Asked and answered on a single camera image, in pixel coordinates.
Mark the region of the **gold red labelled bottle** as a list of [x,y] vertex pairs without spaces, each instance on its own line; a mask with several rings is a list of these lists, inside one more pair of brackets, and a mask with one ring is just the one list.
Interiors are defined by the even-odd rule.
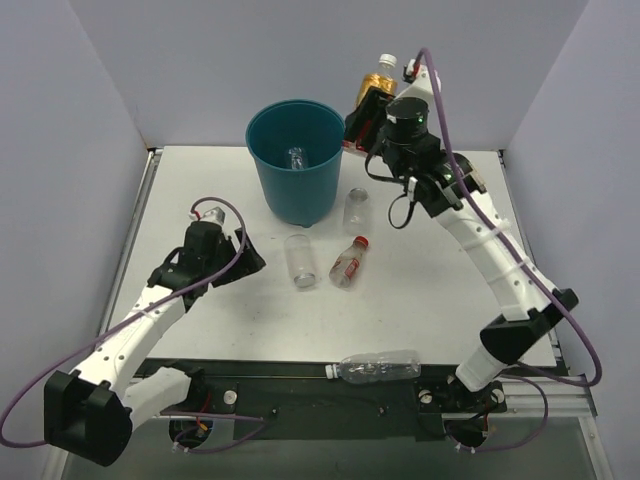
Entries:
[[[379,57],[377,70],[375,72],[367,74],[361,82],[361,86],[357,94],[353,111],[355,110],[357,105],[360,103],[360,101],[362,100],[362,98],[364,97],[364,95],[366,94],[367,90],[370,87],[378,87],[390,94],[395,95],[397,82],[393,77],[393,72],[396,65],[397,65],[397,58],[392,54],[383,53]],[[343,143],[343,146],[346,149],[352,150],[352,151],[360,151],[360,152],[369,151],[369,150],[356,150],[353,147],[346,146],[344,143]]]

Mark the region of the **clear bottle silver cap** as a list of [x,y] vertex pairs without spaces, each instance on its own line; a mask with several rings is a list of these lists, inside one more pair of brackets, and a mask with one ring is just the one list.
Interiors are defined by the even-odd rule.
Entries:
[[309,238],[303,234],[289,236],[284,242],[289,276],[298,289],[313,287],[317,281]]

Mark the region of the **red cap labelled bottle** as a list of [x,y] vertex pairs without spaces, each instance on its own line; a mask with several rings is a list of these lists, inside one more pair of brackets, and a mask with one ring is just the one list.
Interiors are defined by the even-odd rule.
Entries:
[[368,247],[369,240],[366,237],[356,236],[351,245],[337,257],[329,272],[329,279],[334,286],[343,289],[350,287]]

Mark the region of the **crushed clear white-cap bottle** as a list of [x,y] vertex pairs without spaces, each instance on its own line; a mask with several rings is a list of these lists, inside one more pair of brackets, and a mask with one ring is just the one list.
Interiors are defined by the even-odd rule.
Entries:
[[327,379],[354,385],[412,380],[420,374],[419,353],[415,350],[361,353],[325,366]]

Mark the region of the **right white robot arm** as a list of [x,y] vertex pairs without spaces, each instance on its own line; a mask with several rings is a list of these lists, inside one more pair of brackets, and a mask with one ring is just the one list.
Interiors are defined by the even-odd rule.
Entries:
[[394,98],[370,88],[346,117],[344,140],[389,168],[409,205],[421,205],[469,256],[493,292],[500,315],[480,332],[480,344],[447,383],[449,402],[468,409],[503,370],[516,364],[578,304],[536,271],[500,216],[472,163],[447,154],[427,128],[425,100]]

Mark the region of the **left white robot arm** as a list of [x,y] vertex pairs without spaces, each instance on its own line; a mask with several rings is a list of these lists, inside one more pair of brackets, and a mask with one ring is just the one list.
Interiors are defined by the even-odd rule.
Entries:
[[260,271],[265,261],[245,230],[225,234],[218,221],[194,221],[182,246],[151,273],[126,319],[71,372],[44,387],[44,439],[99,465],[112,464],[135,429],[163,410],[192,412],[207,395],[199,373],[173,361],[134,383],[164,334],[211,288]]

